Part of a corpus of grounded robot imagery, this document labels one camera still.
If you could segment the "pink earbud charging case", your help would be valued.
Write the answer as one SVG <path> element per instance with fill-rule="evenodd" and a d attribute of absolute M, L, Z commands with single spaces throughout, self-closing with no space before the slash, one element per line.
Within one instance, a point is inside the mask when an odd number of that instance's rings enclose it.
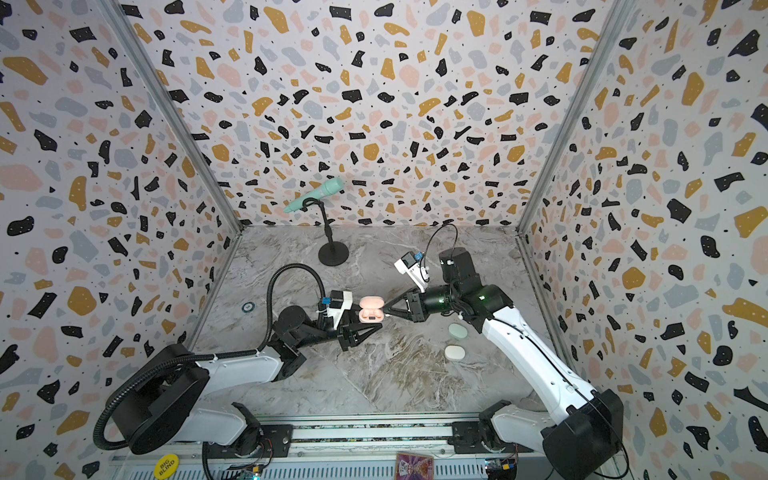
<path fill-rule="evenodd" d="M 359 321 L 361 323 L 381 323 L 385 317 L 384 305 L 385 301 L 380 296 L 365 296 L 361 298 L 359 301 Z"/>

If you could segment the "mint green earbud charging case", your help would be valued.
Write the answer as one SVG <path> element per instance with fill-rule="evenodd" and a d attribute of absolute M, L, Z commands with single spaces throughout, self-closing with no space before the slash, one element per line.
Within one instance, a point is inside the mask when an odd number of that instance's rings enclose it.
<path fill-rule="evenodd" d="M 468 330 L 466 327 L 458 324 L 458 323 L 452 323 L 448 327 L 449 335 L 457 340 L 463 340 L 468 336 Z"/>

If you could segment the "white earbud charging case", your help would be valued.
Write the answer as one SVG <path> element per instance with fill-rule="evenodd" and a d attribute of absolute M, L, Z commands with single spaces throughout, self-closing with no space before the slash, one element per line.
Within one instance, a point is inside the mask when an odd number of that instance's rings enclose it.
<path fill-rule="evenodd" d="M 466 357 L 466 351 L 458 345 L 448 345 L 444 349 L 444 356 L 447 360 L 458 362 Z"/>

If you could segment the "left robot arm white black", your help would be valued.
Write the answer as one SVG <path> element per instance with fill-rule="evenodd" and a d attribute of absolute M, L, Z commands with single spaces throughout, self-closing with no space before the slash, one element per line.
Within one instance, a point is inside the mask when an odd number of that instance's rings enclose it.
<path fill-rule="evenodd" d="M 383 320 L 381 309 L 356 304 L 339 309 L 322 304 L 317 319 L 291 305 L 261 350 L 194 354 L 182 345 L 168 346 L 108 398 L 93 442 L 101 450 L 127 448 L 136 455 L 170 442 L 199 442 L 249 456 L 265 446 L 261 422 L 241 402 L 223 409 L 205 404 L 203 397 L 285 380 L 304 364 L 303 347 L 336 341 L 348 350 L 380 330 Z"/>

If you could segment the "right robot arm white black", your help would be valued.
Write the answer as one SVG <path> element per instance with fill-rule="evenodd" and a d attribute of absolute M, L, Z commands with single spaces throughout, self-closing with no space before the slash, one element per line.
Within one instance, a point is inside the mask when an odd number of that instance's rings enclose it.
<path fill-rule="evenodd" d="M 465 248 L 441 252 L 438 286 L 429 284 L 423 258 L 421 252 L 407 252 L 395 262 L 416 286 L 388 302 L 384 313 L 413 323 L 457 314 L 512 362 L 545 407 L 534 412 L 500 400 L 475 421 L 453 423 L 449 442 L 456 452 L 514 454 L 522 446 L 543 454 L 561 478 L 586 479 L 624 451 L 623 404 L 614 391 L 598 391 L 570 369 L 506 293 L 482 283 Z"/>

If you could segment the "black microphone stand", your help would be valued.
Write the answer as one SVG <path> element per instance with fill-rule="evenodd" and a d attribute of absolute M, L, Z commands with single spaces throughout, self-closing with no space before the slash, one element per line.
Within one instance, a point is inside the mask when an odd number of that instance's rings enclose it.
<path fill-rule="evenodd" d="M 302 202 L 302 209 L 304 211 L 311 206 L 317 206 L 320 209 L 326 237 L 326 243 L 319 248 L 318 260 L 321 264 L 329 267 L 336 267 L 345 263 L 349 258 L 349 249 L 344 243 L 334 239 L 324 202 L 315 198 L 308 198 Z"/>

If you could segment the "colourful card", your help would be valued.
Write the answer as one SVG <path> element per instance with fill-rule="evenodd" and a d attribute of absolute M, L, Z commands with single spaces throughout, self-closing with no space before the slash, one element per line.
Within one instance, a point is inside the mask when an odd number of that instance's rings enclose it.
<path fill-rule="evenodd" d="M 432 456 L 398 453 L 394 468 L 395 480 L 433 480 L 435 460 Z"/>

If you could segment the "mint green microphone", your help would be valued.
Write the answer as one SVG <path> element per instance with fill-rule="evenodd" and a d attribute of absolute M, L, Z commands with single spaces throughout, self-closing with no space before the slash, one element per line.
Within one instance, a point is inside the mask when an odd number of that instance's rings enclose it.
<path fill-rule="evenodd" d="M 285 208 L 285 213 L 293 213 L 305 208 L 305 203 L 310 200 L 322 200 L 326 197 L 333 196 L 339 193 L 344 187 L 343 180 L 341 178 L 331 178 L 321 184 L 319 187 L 308 192 L 307 194 L 291 201 Z"/>

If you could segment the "yellow round sticker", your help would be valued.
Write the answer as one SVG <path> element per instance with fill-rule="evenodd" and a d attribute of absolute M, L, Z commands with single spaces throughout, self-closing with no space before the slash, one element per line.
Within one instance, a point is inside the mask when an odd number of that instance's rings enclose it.
<path fill-rule="evenodd" d="M 179 457 L 176 454 L 166 454 L 160 458 L 153 469 L 155 480 L 169 480 L 178 470 Z"/>

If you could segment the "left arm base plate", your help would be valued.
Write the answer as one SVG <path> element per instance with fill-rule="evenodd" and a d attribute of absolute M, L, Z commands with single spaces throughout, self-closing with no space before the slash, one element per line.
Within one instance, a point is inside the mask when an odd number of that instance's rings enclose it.
<path fill-rule="evenodd" d="M 293 436 L 291 424 L 247 426 L 229 445 L 206 443 L 209 459 L 235 459 L 256 462 L 285 458 Z"/>

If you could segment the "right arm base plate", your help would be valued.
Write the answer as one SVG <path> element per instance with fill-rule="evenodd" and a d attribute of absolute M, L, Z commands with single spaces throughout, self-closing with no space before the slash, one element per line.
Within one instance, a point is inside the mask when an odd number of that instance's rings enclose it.
<path fill-rule="evenodd" d="M 532 453 L 524 445 L 503 442 L 491 431 L 489 423 L 481 420 L 453 422 L 447 442 L 456 454 Z"/>

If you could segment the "aluminium rail frame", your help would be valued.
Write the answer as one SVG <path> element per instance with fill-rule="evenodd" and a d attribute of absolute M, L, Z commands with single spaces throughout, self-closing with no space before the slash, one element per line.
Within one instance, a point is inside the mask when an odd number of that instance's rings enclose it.
<path fill-rule="evenodd" d="M 352 416 L 265 417 L 263 425 L 291 424 L 285 458 L 248 462 L 204 459 L 197 443 L 181 442 L 138 456 L 117 452 L 104 468 L 106 479 L 154 479 L 153 469 L 166 454 L 180 465 L 171 479 L 392 479 L 396 455 L 432 456 L 437 479 L 485 479 L 505 473 L 517 479 L 556 479 L 544 454 L 456 454 L 447 440 L 451 424 L 473 421 L 466 413 L 366 414 Z"/>

